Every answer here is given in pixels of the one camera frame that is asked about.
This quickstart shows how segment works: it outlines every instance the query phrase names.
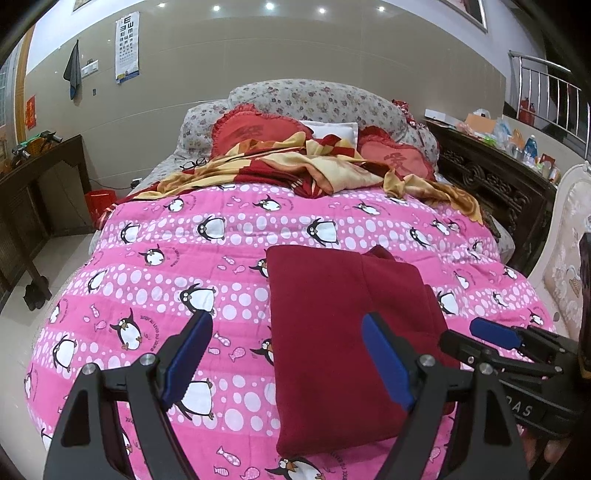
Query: dark red folded cloth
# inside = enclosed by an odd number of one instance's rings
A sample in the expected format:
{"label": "dark red folded cloth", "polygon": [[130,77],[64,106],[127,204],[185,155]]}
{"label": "dark red folded cloth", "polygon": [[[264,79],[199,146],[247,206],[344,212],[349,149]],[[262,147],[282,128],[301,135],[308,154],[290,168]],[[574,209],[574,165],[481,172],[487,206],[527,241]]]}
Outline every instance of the dark red folded cloth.
{"label": "dark red folded cloth", "polygon": [[388,397],[361,337],[379,312],[417,353],[439,350],[446,329],[418,270],[382,247],[364,255],[281,245],[267,251],[272,342],[283,457],[330,452],[398,434],[406,413]]}

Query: pink comforter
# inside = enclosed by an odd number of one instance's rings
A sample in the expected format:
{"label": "pink comforter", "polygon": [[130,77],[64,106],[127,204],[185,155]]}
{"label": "pink comforter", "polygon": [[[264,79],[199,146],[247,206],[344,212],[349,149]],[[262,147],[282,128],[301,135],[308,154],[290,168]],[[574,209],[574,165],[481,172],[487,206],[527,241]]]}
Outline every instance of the pink comforter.
{"label": "pink comforter", "polygon": [[[308,200],[264,184],[129,202],[108,220],[34,349],[25,394],[46,447],[85,363],[129,365],[158,351],[191,310],[205,309],[213,313],[214,337],[185,398],[168,411],[188,459],[202,480],[267,478],[265,469],[284,466],[275,451],[281,426],[268,347],[265,249],[276,244],[358,252],[380,244],[417,266],[449,327],[462,333],[469,334],[475,316],[552,328],[527,280],[499,262],[488,230],[448,207],[387,199],[379,188]],[[146,480],[128,406],[121,404],[119,413],[134,472]],[[451,426],[444,418],[425,478],[437,476]],[[373,478],[392,442],[312,456],[310,466],[301,465],[301,478]]]}

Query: penguin print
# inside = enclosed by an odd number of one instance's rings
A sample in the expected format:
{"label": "penguin print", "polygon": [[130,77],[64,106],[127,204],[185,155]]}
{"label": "penguin print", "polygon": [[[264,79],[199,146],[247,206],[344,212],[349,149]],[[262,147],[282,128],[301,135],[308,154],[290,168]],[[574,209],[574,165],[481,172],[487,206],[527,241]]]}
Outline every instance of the penguin print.
{"label": "penguin print", "polygon": [[128,223],[127,225],[125,225],[125,228],[123,228],[123,230],[121,230],[121,233],[119,234],[119,236],[121,237],[121,240],[123,241],[123,243],[125,243],[127,245],[127,244],[132,244],[137,240],[138,233],[139,233],[139,225],[134,225],[133,223]]}
{"label": "penguin print", "polygon": [[517,280],[517,273],[515,273],[515,271],[510,269],[509,267],[503,268],[503,275],[506,275],[511,280]]}
{"label": "penguin print", "polygon": [[472,250],[475,251],[478,254],[482,253],[482,240],[476,240],[473,244],[472,244]]}
{"label": "penguin print", "polygon": [[55,323],[59,316],[60,316],[60,302],[57,302],[56,307],[53,309],[53,312],[51,312],[51,315],[49,316],[49,323]]}
{"label": "penguin print", "polygon": [[98,272],[94,277],[92,277],[88,281],[88,283],[86,285],[86,288],[88,289],[88,293],[92,293],[92,292],[99,289],[100,284],[102,283],[103,278],[105,278],[106,273],[107,273],[106,270],[102,270],[102,271]]}
{"label": "penguin print", "polygon": [[306,232],[323,247],[326,247],[326,244],[339,243],[336,236],[336,223],[332,220],[317,218],[306,227]]}
{"label": "penguin print", "polygon": [[250,350],[252,353],[264,356],[271,365],[274,365],[273,345],[271,344],[270,338],[263,340],[259,349],[255,350],[254,348],[251,348]]}
{"label": "penguin print", "polygon": [[53,366],[57,368],[58,365],[61,365],[69,373],[75,349],[76,341],[70,340],[65,334],[53,348]]}
{"label": "penguin print", "polygon": [[539,315],[535,314],[531,310],[530,310],[530,323],[536,323],[536,324],[538,324],[540,326],[543,326],[544,325],[544,321],[542,320],[542,317],[540,317]]}
{"label": "penguin print", "polygon": [[282,458],[278,468],[265,468],[273,475],[281,475],[287,480],[326,480],[324,474],[309,460],[303,457]]}
{"label": "penguin print", "polygon": [[509,308],[509,306],[505,303],[505,300],[503,300],[503,297],[501,297],[501,294],[500,293],[497,293],[497,292],[494,291],[492,293],[492,298],[501,307]]}
{"label": "penguin print", "polygon": [[43,446],[45,450],[49,452],[49,446],[51,445],[52,438],[45,434],[45,429],[41,429],[41,440],[43,440]]}
{"label": "penguin print", "polygon": [[191,285],[187,290],[180,293],[179,298],[192,313],[198,310],[213,312],[216,291],[213,287],[201,288],[200,285],[200,283]]}
{"label": "penguin print", "polygon": [[31,367],[31,371],[27,373],[25,377],[24,384],[25,384],[25,395],[27,396],[27,400],[31,398],[31,374],[33,373],[33,367]]}
{"label": "penguin print", "polygon": [[172,202],[170,202],[166,208],[173,213],[178,213],[183,209],[184,202],[181,197],[176,197]]}
{"label": "penguin print", "polygon": [[191,382],[183,399],[175,403],[180,413],[189,420],[191,420],[189,414],[213,420],[212,387],[212,381],[208,378],[200,382]]}
{"label": "penguin print", "polygon": [[427,237],[423,235],[422,232],[420,232],[419,230],[417,230],[416,228],[411,228],[409,231],[410,234],[410,238],[412,238],[413,240],[415,240],[416,242],[418,242],[419,245],[421,245],[421,247],[430,247],[431,244],[429,243],[429,240],[427,240]]}
{"label": "penguin print", "polygon": [[256,267],[248,267],[251,270],[258,270],[261,275],[265,278],[269,278],[269,271],[267,270],[267,259],[261,258],[258,262],[256,262]]}
{"label": "penguin print", "polygon": [[457,272],[454,272],[453,274],[456,276],[458,282],[460,282],[460,285],[462,286],[462,288],[464,290],[467,290],[468,287],[470,286],[470,283],[464,277],[462,277],[461,275],[458,275]]}
{"label": "penguin print", "polygon": [[203,222],[197,225],[196,231],[205,240],[219,240],[224,238],[226,233],[226,219],[210,215]]}
{"label": "penguin print", "polygon": [[134,322],[134,313],[129,309],[129,317],[122,318],[117,325],[109,325],[117,332],[123,350],[137,350],[142,343],[142,332]]}
{"label": "penguin print", "polygon": [[433,220],[431,222],[431,226],[434,226],[437,230],[439,230],[441,233],[443,233],[443,235],[445,235],[445,236],[449,235],[449,228],[447,228],[447,226],[444,223],[441,223],[436,218],[435,218],[435,220]]}
{"label": "penguin print", "polygon": [[255,207],[261,207],[263,210],[267,212],[276,212],[277,210],[281,210],[281,205],[279,202],[276,202],[271,197],[267,195],[267,198],[261,200],[260,202],[253,203]]}
{"label": "penguin print", "polygon": [[359,205],[356,205],[355,208],[358,208],[359,210],[367,213],[368,215],[379,215],[379,210],[376,207],[366,205],[364,202],[361,202]]}
{"label": "penguin print", "polygon": [[437,301],[439,302],[439,308],[447,315],[459,315],[460,308],[457,306],[456,297],[453,292],[449,291],[443,293],[442,291],[437,294]]}
{"label": "penguin print", "polygon": [[447,226],[449,227],[450,230],[453,230],[456,233],[460,233],[460,226],[454,222],[453,220],[449,220],[449,222],[447,223]]}
{"label": "penguin print", "polygon": [[146,264],[150,265],[150,267],[157,267],[158,265],[162,265],[166,257],[162,250],[160,250],[160,245],[156,244],[156,248],[150,248],[146,253],[140,253],[142,257],[145,258]]}

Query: white pillow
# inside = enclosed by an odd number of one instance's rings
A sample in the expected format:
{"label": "white pillow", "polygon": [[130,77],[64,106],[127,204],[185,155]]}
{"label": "white pillow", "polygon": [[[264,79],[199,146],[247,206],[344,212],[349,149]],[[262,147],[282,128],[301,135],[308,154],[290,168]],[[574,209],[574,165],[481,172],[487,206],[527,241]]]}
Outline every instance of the white pillow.
{"label": "white pillow", "polygon": [[324,122],[313,122],[311,120],[300,120],[300,122],[314,132],[314,138],[324,138],[327,135],[336,135],[343,140],[349,140],[351,145],[357,148],[359,126],[355,122],[350,124],[326,124]]}

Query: wall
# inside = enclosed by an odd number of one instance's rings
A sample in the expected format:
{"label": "wall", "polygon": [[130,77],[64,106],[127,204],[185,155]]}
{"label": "wall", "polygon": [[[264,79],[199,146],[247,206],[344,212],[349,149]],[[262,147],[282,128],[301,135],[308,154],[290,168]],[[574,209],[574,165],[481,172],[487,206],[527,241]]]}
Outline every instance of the wall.
{"label": "wall", "polygon": [[[108,186],[128,186],[172,153],[184,114],[196,102],[225,98],[232,88],[259,80],[348,83],[405,99],[417,116],[426,107],[458,118],[481,106],[494,116],[502,112],[505,77],[493,64],[432,22],[390,4],[330,0],[321,15],[317,0],[278,3],[273,11],[245,0],[224,2],[219,12],[194,0],[159,3],[140,2],[81,31],[26,78],[25,100],[36,95],[37,105],[37,127],[28,134],[81,133],[91,177]],[[136,9],[141,74],[117,85],[115,21]],[[62,75],[77,38],[82,63],[98,59],[99,72],[83,80],[72,102]]]}

